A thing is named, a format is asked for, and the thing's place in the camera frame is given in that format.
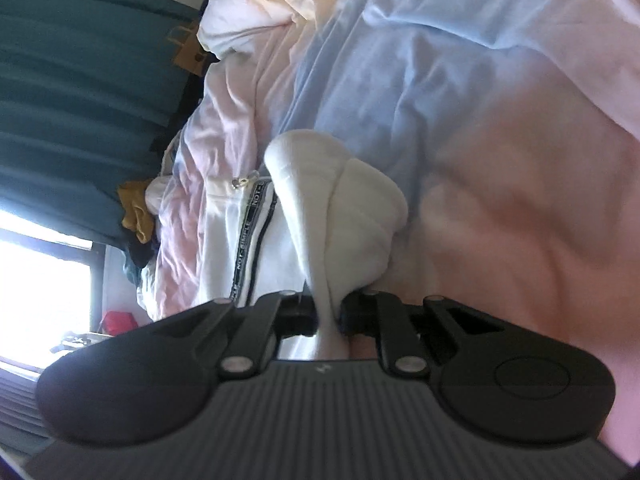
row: yellow cloth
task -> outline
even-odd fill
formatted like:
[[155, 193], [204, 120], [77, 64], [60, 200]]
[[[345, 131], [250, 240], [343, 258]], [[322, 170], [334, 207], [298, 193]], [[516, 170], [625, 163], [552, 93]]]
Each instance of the yellow cloth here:
[[124, 209], [122, 226], [135, 232], [142, 244], [148, 243], [154, 233], [154, 218], [145, 203], [145, 190], [152, 180], [132, 180], [118, 186], [118, 197]]

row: bright window light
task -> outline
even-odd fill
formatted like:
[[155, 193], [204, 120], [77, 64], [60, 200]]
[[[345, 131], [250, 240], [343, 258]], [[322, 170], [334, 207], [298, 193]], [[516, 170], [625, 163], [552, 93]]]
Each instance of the bright window light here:
[[[0, 211], [0, 227], [50, 242], [90, 249], [69, 237]], [[90, 329], [91, 270], [20, 245], [0, 241], [0, 356], [46, 368], [66, 332]]]
[[93, 243], [88, 240], [82, 240], [82, 238], [76, 238], [75, 236], [63, 235], [53, 229], [42, 227], [41, 225], [34, 224], [24, 218], [20, 218], [19, 216], [12, 215], [11, 213], [7, 213], [2, 210], [0, 210], [0, 228], [13, 231], [14, 233], [20, 233], [21, 235], [30, 236], [32, 238], [46, 240], [47, 242], [70, 245], [81, 249], [90, 250], [93, 245]]

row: red object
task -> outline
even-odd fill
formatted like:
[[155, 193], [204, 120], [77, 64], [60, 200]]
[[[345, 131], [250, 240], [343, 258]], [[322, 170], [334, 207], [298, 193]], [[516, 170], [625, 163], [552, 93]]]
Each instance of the red object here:
[[138, 328], [135, 318], [130, 312], [108, 311], [102, 318], [102, 330], [109, 335], [118, 335]]

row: bed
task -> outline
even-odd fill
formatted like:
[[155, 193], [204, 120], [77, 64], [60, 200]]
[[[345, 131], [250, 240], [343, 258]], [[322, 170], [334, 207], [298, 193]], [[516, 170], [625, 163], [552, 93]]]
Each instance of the bed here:
[[222, 62], [178, 136], [149, 313], [202, 298], [206, 179], [324, 132], [408, 203], [374, 287], [592, 352], [617, 386], [601, 438], [637, 462], [639, 24], [637, 0], [210, 0]]

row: teal curtain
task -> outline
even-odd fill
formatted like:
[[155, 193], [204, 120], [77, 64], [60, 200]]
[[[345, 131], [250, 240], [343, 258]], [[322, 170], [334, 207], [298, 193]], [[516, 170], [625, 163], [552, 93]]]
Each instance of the teal curtain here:
[[188, 74], [171, 0], [0, 0], [0, 208], [120, 246], [116, 188], [156, 176]]

